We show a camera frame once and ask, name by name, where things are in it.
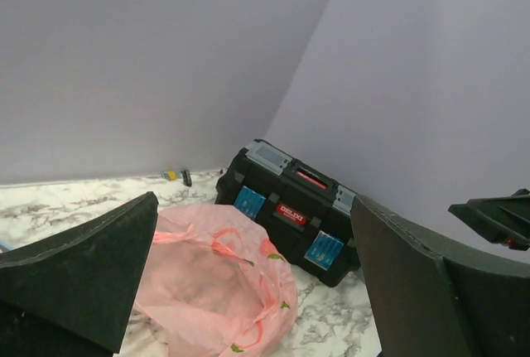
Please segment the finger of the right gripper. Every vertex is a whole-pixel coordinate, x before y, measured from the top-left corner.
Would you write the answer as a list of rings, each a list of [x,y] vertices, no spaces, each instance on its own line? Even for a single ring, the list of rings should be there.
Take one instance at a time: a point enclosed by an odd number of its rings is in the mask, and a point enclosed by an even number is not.
[[[529,190],[513,195],[471,199],[453,204],[448,211],[491,244],[529,250]]]

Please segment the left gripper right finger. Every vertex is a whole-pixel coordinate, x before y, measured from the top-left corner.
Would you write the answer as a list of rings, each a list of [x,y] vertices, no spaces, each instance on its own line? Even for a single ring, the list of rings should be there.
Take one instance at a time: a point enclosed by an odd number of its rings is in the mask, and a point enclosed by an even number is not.
[[[529,266],[406,220],[365,195],[354,241],[382,356],[527,356]]]

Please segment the pink plastic bag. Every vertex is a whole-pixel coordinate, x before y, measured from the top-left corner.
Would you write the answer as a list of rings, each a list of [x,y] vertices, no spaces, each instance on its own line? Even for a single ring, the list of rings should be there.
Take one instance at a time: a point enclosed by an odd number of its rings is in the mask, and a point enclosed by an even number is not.
[[[163,330],[170,356],[264,356],[297,307],[291,265],[236,208],[159,212],[134,308]]]

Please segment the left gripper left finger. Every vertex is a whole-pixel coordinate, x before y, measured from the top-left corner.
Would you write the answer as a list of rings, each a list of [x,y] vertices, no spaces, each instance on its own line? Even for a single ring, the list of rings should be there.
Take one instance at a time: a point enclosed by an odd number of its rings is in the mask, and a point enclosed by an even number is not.
[[[1,254],[3,356],[113,356],[155,227],[152,192]]]

